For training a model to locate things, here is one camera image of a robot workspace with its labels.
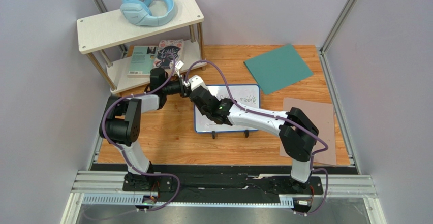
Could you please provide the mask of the blue framed whiteboard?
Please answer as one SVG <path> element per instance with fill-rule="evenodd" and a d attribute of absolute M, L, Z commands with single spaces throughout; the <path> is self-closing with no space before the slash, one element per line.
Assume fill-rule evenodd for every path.
<path fill-rule="evenodd" d="M 229 97 L 223 84 L 209 85 L 208 89 L 212 95 L 220 100 Z M 229 89 L 237 102 L 254 108 L 261 107 L 260 88 L 257 84 L 230 84 Z M 201 115 L 197 107 L 194 108 L 194 129 L 199 134 L 211 134 L 213 139 L 218 133 L 243 133 L 244 137 L 247 138 L 250 132 L 256 131 L 254 128 L 246 126 L 218 125 Z"/>

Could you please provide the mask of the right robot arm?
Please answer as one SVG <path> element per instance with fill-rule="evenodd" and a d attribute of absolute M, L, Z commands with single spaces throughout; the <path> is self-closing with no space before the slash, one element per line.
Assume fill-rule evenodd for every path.
<path fill-rule="evenodd" d="M 230 98 L 218 99 L 202 86 L 189 98 L 202 115 L 217 125 L 246 126 L 278 136 L 292 158 L 291 179 L 300 184 L 309 182 L 319 130 L 301 109 L 293 107 L 286 112 L 252 108 Z"/>

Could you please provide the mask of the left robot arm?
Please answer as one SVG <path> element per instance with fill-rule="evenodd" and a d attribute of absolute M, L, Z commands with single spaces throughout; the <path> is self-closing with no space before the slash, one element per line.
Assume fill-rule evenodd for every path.
<path fill-rule="evenodd" d="M 161 68 L 152 69 L 150 83 L 143 96 L 119 97 L 112 95 L 107 101 L 99 133 L 118 149 L 128 166 L 125 183 L 148 189 L 155 181 L 151 161 L 144 155 L 138 142 L 141 114 L 162 109 L 167 96 L 187 97 L 191 90 L 185 86 L 183 74 L 168 74 Z"/>

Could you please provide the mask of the Little Women book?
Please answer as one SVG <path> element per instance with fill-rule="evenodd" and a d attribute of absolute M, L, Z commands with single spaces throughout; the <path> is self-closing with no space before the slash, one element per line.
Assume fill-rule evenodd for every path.
<path fill-rule="evenodd" d="M 184 57 L 184 40 L 161 40 L 158 45 L 153 68 L 170 70 L 173 61 L 178 62 Z"/>

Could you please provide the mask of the teal paperback book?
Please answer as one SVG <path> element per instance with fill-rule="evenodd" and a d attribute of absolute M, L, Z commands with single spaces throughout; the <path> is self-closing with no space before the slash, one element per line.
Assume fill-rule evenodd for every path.
<path fill-rule="evenodd" d="M 157 46 L 135 46 L 127 76 L 129 78 L 148 78 L 153 69 Z"/>

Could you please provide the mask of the teal green mat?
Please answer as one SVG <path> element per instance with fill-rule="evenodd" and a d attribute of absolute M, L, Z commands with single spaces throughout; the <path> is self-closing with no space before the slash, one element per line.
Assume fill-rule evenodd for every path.
<path fill-rule="evenodd" d="M 314 74 L 291 44 L 250 58 L 244 64 L 264 94 L 274 93 Z"/>

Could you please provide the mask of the white two-tier shelf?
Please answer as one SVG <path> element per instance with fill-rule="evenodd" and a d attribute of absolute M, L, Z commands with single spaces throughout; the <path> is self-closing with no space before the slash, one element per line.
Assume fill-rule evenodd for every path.
<path fill-rule="evenodd" d="M 168 23 L 160 27 L 139 27 L 129 23 L 120 10 L 109 11 L 78 19 L 77 34 L 79 51 L 97 68 L 109 84 L 112 94 L 143 86 L 148 78 L 130 78 L 127 76 L 130 57 L 111 61 L 105 49 L 132 41 L 163 34 L 183 27 L 190 29 L 190 40 L 184 44 L 185 72 L 189 67 L 204 68 L 204 63 L 194 62 L 205 58 L 202 23 L 204 15 L 196 0 L 174 0 L 177 13 Z"/>

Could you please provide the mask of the light blue headphones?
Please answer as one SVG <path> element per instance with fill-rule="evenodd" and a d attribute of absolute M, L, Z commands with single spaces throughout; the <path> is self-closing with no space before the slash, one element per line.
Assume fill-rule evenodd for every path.
<path fill-rule="evenodd" d="M 153 2 L 163 2 L 166 12 L 160 16 L 154 15 L 150 9 Z M 136 26 L 162 26 L 176 14 L 174 0 L 121 0 L 119 9 L 123 17 Z"/>

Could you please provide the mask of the pinkish beige mat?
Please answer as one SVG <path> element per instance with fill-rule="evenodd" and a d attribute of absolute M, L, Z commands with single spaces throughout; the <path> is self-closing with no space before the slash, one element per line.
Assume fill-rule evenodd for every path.
<path fill-rule="evenodd" d="M 319 138 L 328 145 L 328 150 L 314 156 L 315 164 L 329 166 L 337 165 L 335 145 L 334 109 L 332 104 L 311 102 L 294 98 L 283 99 L 283 110 L 289 111 L 292 107 L 301 109 L 319 130 Z"/>

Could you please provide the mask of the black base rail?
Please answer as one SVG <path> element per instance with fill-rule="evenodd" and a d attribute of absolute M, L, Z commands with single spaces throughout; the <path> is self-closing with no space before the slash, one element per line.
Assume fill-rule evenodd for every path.
<path fill-rule="evenodd" d="M 310 205 L 326 195 L 326 183 L 311 176 L 306 183 L 291 179 L 290 166 L 161 165 L 152 176 L 127 172 L 123 164 L 96 164 L 93 171 L 120 174 L 120 190 L 153 194 L 160 201 L 218 204 L 276 204 L 280 196 L 297 196 Z"/>

